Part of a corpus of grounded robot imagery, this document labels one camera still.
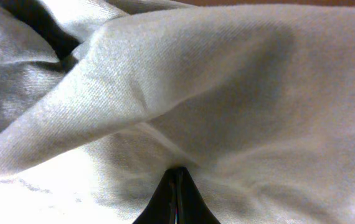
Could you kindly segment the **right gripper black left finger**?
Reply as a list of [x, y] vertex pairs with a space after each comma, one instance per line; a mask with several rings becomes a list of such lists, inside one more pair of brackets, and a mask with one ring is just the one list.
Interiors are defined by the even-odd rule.
[[133, 224], [175, 224], [176, 205], [175, 173], [169, 169], [162, 176], [146, 208]]

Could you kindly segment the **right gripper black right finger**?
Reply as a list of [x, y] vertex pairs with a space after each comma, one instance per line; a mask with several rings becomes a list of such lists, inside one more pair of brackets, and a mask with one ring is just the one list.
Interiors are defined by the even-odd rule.
[[220, 224], [185, 167], [176, 169], [176, 187], [178, 224]]

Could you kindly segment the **khaki green shorts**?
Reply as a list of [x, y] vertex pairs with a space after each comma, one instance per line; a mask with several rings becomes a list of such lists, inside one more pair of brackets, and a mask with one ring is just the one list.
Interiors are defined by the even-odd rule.
[[0, 1], [0, 223], [355, 223], [355, 7]]

